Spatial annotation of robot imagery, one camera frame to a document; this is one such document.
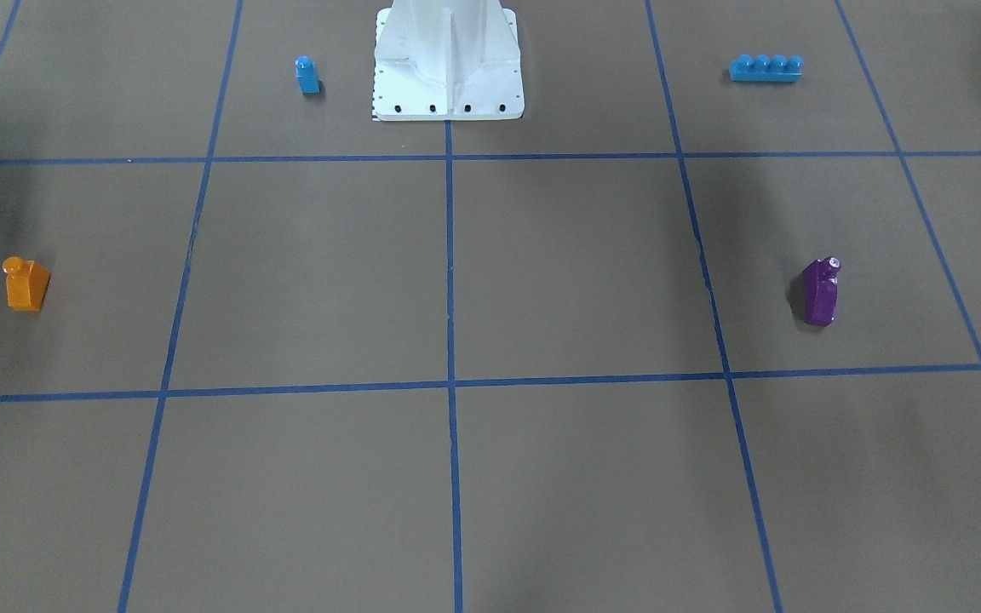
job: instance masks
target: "blue toy block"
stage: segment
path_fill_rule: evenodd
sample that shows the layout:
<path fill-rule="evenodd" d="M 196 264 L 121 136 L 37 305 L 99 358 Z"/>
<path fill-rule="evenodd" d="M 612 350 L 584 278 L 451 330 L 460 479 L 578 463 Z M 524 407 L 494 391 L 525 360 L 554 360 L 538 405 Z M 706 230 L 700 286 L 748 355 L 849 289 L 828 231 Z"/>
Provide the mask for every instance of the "blue toy block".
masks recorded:
<path fill-rule="evenodd" d="M 303 55 L 297 58 L 293 66 L 295 66 L 297 85 L 301 86 L 301 93 L 319 94 L 320 80 L 316 77 L 316 65 L 314 65 L 313 60 L 308 59 L 308 55 Z"/>
<path fill-rule="evenodd" d="M 801 78 L 801 67 L 805 60 L 800 55 L 786 59 L 785 55 L 768 58 L 759 55 L 740 55 L 729 65 L 729 78 L 732 81 L 756 81 L 766 83 L 795 83 Z"/>

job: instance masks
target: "white metal base plate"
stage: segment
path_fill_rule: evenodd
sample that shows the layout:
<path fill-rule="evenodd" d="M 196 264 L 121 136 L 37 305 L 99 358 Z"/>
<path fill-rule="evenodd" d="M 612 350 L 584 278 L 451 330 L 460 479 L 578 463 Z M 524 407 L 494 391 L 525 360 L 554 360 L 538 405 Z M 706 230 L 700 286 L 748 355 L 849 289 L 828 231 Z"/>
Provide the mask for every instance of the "white metal base plate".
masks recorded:
<path fill-rule="evenodd" d="M 377 13 L 377 34 L 388 22 L 392 9 Z M 517 15 L 502 9 L 517 40 Z M 374 121 L 486 121 L 518 119 L 525 113 L 525 89 L 521 62 L 483 65 L 456 87 L 456 108 L 448 108 L 445 83 L 421 77 L 409 62 L 377 62 L 373 78 Z"/>

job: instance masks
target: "purple toy block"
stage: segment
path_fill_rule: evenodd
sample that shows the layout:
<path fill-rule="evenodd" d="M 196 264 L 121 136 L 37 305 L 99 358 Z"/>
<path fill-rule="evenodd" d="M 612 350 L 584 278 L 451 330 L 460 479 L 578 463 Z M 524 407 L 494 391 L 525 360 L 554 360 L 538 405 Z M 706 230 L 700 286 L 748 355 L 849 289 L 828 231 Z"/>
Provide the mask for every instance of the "purple toy block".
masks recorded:
<path fill-rule="evenodd" d="M 814 326 L 826 326 L 835 321 L 838 301 L 838 257 L 816 260 L 801 273 L 805 283 L 805 321 Z"/>

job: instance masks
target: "orange toy block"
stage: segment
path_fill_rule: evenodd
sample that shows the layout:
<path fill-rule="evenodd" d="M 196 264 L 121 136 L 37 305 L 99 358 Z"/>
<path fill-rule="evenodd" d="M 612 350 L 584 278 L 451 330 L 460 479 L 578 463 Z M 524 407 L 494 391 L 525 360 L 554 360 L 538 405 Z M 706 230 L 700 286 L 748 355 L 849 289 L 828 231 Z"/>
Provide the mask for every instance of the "orange toy block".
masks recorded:
<path fill-rule="evenodd" d="M 39 311 L 51 272 L 35 261 L 20 257 L 8 257 L 3 262 L 3 272 L 7 274 L 7 304 L 11 309 Z"/>

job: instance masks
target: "blue lego brick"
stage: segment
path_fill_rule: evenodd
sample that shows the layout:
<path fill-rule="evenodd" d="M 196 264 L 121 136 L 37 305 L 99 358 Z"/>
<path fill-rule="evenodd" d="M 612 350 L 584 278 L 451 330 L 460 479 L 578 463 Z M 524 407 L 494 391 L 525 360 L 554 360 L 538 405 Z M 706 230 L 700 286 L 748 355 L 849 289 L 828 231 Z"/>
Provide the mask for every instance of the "blue lego brick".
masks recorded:
<path fill-rule="evenodd" d="M 801 67 L 805 60 L 800 55 L 786 59 L 785 55 L 740 55 L 729 65 L 729 78 L 732 81 L 755 81 L 764 83 L 795 83 L 801 78 Z"/>
<path fill-rule="evenodd" d="M 316 65 L 314 65 L 313 60 L 308 59 L 307 55 L 303 55 L 296 59 L 293 66 L 295 66 L 297 85 L 301 86 L 301 93 L 319 94 L 320 80 L 316 77 Z"/>

